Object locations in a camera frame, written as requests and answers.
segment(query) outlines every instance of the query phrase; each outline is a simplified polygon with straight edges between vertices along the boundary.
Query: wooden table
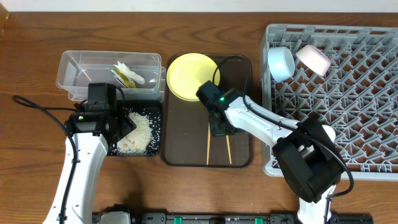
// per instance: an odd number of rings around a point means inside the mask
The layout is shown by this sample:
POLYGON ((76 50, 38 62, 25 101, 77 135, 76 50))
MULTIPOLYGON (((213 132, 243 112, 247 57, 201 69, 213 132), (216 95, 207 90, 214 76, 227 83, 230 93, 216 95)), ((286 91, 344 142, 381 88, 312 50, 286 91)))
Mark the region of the wooden table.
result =
MULTIPOLYGON (((65 135, 37 110, 21 107, 20 94, 42 106, 72 106, 55 86, 62 52, 155 52, 165 66, 179 52, 244 54, 261 95, 259 43, 271 23, 397 27, 398 14, 311 13, 12 13, 0 42, 0 222, 42 223, 57 189, 65 135)), ((66 120, 67 111, 54 115, 66 120)), ((283 178, 262 171, 261 144, 245 169, 195 169, 165 165, 159 156, 107 157, 94 211, 114 203, 189 213, 294 212, 299 201, 283 178)), ((336 191, 345 189, 342 181, 336 191)), ((331 207, 370 213, 376 223, 398 220, 398 183, 357 181, 331 207)))

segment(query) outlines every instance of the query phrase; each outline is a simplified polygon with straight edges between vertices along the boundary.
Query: chopstick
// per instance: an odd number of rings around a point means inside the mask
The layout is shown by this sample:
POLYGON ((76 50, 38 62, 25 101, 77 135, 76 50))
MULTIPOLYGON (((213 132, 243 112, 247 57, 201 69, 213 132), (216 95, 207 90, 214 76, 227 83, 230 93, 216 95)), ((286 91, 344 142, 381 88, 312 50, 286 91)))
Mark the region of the chopstick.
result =
POLYGON ((229 155, 229 164, 232 164, 231 159, 231 146, 229 146, 229 136, 226 136, 226 147, 228 147, 228 155, 229 155))
POLYGON ((208 129, 208 134, 207 134, 207 162, 206 162, 206 165, 209 164, 209 153, 210 153, 210 124, 209 124, 209 129, 208 129))

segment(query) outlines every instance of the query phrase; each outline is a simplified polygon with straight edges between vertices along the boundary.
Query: green clip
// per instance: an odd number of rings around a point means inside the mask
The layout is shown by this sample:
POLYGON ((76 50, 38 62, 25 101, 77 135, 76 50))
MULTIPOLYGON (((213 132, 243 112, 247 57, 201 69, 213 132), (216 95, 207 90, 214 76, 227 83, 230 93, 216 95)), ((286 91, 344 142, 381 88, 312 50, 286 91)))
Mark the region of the green clip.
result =
POLYGON ((254 224, 262 224, 262 218, 255 218, 254 219, 254 224))
POLYGON ((182 224, 182 217, 174 217, 174 224, 182 224))

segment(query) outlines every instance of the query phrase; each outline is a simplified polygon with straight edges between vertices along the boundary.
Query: dish rack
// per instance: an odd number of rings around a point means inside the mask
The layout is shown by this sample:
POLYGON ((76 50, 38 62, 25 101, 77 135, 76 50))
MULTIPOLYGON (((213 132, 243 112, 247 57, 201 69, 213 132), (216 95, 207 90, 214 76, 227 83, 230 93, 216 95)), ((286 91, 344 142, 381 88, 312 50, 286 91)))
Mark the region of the dish rack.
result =
MULTIPOLYGON (((397 28, 271 24, 260 44, 260 65, 263 107, 333 127, 335 144, 356 180, 398 181, 397 28), (295 56, 307 44, 330 59, 324 77, 295 56), (281 46, 292 51, 295 73, 276 83, 267 52, 281 46)), ((282 177, 265 144, 262 156, 264 172, 282 177)))

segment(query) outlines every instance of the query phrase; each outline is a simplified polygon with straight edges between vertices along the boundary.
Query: clear plastic container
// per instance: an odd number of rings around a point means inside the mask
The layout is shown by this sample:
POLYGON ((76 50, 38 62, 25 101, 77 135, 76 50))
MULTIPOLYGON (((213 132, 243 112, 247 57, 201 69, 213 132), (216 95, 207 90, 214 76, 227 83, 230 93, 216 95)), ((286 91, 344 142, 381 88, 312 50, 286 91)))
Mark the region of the clear plastic container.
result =
POLYGON ((107 82, 123 87, 113 77, 110 68, 118 62, 142 76, 145 84, 123 88, 127 100, 158 100, 161 98, 161 65, 159 54, 130 52, 100 52, 68 50, 62 54, 57 86, 69 92, 69 99, 87 99, 88 84, 107 82))

